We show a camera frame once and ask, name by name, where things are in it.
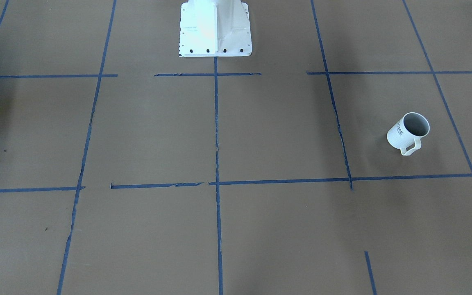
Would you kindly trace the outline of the white mug with handle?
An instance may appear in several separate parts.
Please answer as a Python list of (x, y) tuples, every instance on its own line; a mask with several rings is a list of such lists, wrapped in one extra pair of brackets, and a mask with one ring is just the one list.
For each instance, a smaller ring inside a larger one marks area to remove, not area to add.
[(430, 123), (425, 116), (408, 112), (388, 130), (386, 139), (402, 156), (410, 156), (422, 148), (422, 138), (429, 132)]

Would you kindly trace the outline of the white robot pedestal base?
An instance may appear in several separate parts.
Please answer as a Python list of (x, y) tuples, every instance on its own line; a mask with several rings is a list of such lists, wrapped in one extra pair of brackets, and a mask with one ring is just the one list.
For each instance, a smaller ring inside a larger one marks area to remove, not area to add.
[(252, 54), (250, 12), (241, 0), (189, 0), (180, 8), (180, 57)]

